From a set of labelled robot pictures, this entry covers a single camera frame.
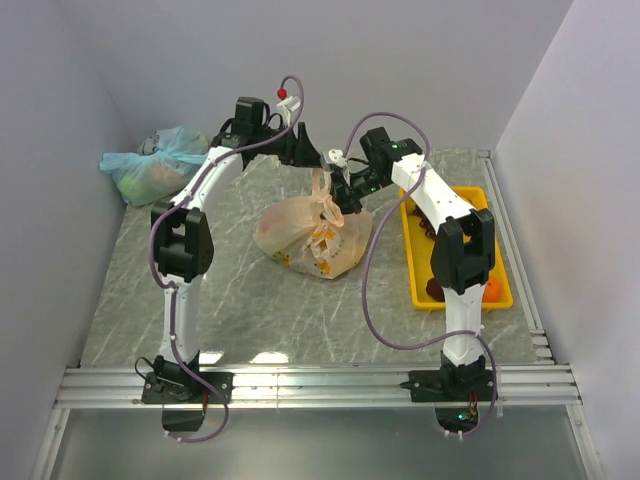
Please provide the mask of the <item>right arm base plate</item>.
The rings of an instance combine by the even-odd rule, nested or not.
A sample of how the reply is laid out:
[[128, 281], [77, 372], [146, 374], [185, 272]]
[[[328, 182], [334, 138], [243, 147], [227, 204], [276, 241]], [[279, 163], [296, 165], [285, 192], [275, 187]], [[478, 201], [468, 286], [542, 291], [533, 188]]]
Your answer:
[[490, 401], [495, 381], [489, 370], [460, 379], [440, 370], [413, 370], [400, 387], [410, 392], [413, 403]]

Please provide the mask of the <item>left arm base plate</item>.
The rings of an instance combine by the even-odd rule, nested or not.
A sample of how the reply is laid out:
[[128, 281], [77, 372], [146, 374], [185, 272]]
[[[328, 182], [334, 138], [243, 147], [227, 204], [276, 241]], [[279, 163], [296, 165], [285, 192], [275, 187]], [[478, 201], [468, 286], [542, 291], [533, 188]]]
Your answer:
[[233, 389], [234, 374], [231, 372], [204, 372], [200, 376], [214, 387], [219, 395], [211, 393], [205, 386], [186, 376], [186, 383], [159, 379], [150, 372], [145, 379], [141, 402], [143, 404], [222, 404], [229, 402]]

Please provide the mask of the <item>orange translucent plastic bag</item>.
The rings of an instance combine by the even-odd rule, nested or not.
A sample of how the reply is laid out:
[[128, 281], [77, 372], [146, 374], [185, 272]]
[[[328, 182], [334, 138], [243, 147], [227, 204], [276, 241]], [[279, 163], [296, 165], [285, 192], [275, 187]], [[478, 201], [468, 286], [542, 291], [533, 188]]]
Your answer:
[[373, 227], [371, 213], [344, 214], [330, 195], [330, 174], [312, 171], [311, 193], [285, 198], [261, 215], [253, 240], [286, 268], [332, 280], [358, 265]]

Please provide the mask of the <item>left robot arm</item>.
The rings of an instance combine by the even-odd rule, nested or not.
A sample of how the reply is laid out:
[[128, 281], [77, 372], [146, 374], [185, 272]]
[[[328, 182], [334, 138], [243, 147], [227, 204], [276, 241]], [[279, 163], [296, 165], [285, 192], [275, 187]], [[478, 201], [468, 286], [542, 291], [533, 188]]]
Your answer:
[[214, 257], [208, 218], [225, 188], [258, 155], [302, 168], [320, 164], [298, 120], [303, 100], [285, 89], [279, 89], [278, 98], [274, 108], [254, 97], [238, 98], [234, 116], [213, 138], [195, 176], [170, 201], [152, 208], [149, 261], [164, 291], [164, 328], [147, 392], [186, 403], [205, 389], [196, 335], [199, 293]]

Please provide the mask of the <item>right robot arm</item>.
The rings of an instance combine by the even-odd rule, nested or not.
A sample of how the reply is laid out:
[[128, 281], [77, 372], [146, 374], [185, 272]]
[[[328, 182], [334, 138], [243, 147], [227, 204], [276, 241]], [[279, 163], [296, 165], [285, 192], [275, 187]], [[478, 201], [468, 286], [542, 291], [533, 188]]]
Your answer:
[[382, 127], [360, 139], [367, 159], [361, 171], [346, 178], [341, 151], [328, 154], [331, 194], [345, 214], [361, 211], [362, 198], [391, 184], [405, 192], [435, 233], [430, 267], [443, 290], [446, 339], [441, 366], [413, 373], [406, 387], [427, 402], [462, 402], [492, 388], [479, 334], [482, 298], [495, 266], [495, 222], [492, 213], [463, 200], [431, 167], [428, 155], [412, 139], [393, 141]]

